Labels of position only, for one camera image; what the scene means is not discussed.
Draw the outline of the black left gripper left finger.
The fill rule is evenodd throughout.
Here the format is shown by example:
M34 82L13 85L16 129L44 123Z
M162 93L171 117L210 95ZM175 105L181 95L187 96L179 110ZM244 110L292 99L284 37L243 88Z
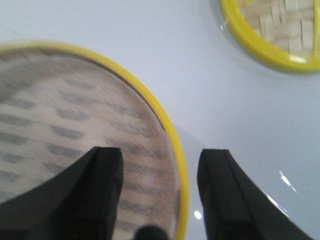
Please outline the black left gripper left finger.
M61 173L0 205L3 240L110 240L124 177L119 148L95 146Z

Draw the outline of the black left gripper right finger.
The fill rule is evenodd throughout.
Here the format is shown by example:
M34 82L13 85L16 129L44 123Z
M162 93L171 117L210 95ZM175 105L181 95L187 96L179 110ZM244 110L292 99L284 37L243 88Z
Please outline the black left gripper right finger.
M209 240L309 240L226 149L203 149L197 185Z

